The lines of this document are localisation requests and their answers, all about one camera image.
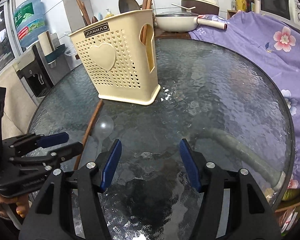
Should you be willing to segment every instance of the microwave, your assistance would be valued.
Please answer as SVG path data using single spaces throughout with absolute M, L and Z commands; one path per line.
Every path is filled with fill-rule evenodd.
M 260 0 L 260 14 L 271 16 L 300 31 L 298 0 Z

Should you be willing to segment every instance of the white pan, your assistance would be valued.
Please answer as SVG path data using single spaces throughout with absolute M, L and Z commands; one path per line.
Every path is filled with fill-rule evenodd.
M 197 28 L 198 24 L 213 26 L 226 30 L 227 24 L 198 18 L 193 12 L 164 12 L 157 14 L 155 20 L 158 27 L 166 32 L 190 32 Z

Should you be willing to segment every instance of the utensil holder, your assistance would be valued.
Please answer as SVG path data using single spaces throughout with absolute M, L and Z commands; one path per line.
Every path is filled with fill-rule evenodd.
M 146 45 L 140 40 L 148 25 Z M 140 105 L 157 96 L 152 10 L 115 15 L 69 35 L 99 98 Z

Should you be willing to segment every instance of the heart shape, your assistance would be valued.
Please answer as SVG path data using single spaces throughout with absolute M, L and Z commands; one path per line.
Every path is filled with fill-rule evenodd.
M 116 53 L 111 44 L 102 43 L 100 46 L 91 46 L 89 56 L 99 67 L 109 71 L 114 66 Z

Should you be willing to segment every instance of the round glass table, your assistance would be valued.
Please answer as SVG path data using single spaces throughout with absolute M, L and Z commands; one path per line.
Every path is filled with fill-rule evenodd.
M 187 180 L 178 150 L 183 138 L 223 169 L 247 168 L 275 208 L 294 162 L 292 119 L 278 88 L 260 68 L 223 47 L 179 39 L 155 44 L 161 85 L 155 102 L 141 106 L 105 100 L 99 115 L 114 121 L 103 151 L 117 138 L 122 142 L 112 185 L 99 195 L 113 239 L 189 239 L 202 194 Z M 29 132 L 66 131 L 68 143 L 81 141 L 98 100 L 81 65 L 44 98 Z M 85 163 L 95 156 L 97 144 L 92 134 L 82 156 Z M 72 170 L 74 161 L 62 168 Z M 227 201 L 225 190 L 218 236 L 225 234 Z M 76 206 L 76 194 L 73 202 Z M 80 214 L 76 208 L 73 213 L 82 236 Z

